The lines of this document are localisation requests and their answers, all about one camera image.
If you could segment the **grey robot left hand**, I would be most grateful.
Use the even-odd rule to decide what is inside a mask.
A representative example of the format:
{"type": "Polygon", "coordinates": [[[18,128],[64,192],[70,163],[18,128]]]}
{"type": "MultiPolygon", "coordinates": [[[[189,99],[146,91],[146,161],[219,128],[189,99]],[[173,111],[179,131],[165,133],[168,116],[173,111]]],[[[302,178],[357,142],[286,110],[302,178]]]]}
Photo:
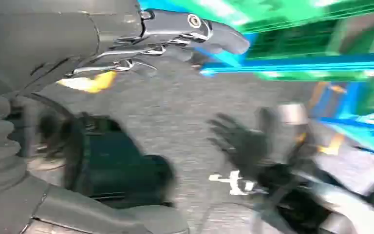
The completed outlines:
{"type": "Polygon", "coordinates": [[[62,187],[28,172],[20,145],[8,138],[10,100],[36,97],[63,78],[125,72],[143,57],[161,56],[168,46],[202,45],[245,53],[249,41],[232,27],[192,13],[141,10],[136,0],[0,0],[0,234],[187,234],[179,211],[154,199],[164,191],[160,156],[123,153],[102,167],[101,179],[124,190],[135,204],[113,208],[86,194],[93,186],[83,127],[66,160],[62,187]]]}

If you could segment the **dark grey robot right hand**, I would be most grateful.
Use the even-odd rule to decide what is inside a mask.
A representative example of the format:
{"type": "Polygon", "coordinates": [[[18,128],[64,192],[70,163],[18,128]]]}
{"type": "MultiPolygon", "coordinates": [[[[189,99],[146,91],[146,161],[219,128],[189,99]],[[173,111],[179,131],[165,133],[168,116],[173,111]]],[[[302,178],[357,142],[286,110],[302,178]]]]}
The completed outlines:
{"type": "Polygon", "coordinates": [[[265,184],[284,184],[291,180],[288,166],[271,160],[274,136],[279,125],[276,111],[261,107],[255,112],[257,126],[249,128],[233,116],[218,113],[208,121],[214,137],[208,140],[242,178],[265,184]]]}

